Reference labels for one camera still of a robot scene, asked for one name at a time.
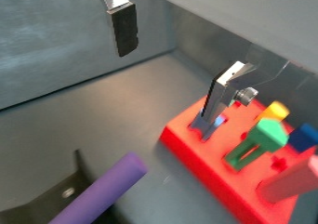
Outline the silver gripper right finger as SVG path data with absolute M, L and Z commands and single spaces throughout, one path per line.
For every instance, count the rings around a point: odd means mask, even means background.
M 254 97 L 245 96 L 243 90 L 275 79 L 289 64 L 290 61 L 271 51 L 251 49 L 246 62 L 237 61 L 214 78 L 203 105 L 203 120 L 213 124 L 234 99 L 249 103 Z

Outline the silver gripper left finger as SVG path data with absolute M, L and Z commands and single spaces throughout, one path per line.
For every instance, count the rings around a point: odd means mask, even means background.
M 127 56 L 138 47 L 137 8 L 131 0 L 103 0 L 115 33 L 119 57 Z

